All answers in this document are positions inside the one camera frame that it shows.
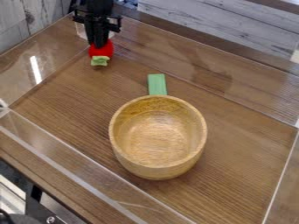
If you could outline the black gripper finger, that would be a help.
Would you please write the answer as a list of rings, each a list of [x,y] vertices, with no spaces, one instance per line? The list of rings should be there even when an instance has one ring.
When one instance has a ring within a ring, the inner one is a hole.
[[[101,47],[101,25],[94,21],[83,21],[87,43],[95,48]]]
[[[105,25],[99,28],[99,47],[102,47],[107,42],[109,29]]]

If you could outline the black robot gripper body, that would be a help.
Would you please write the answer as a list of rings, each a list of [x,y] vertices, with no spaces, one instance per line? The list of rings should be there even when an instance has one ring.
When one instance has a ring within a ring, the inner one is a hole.
[[[119,32],[121,16],[113,12],[113,0],[81,0],[71,9],[73,21],[83,24],[87,31],[97,27]]]

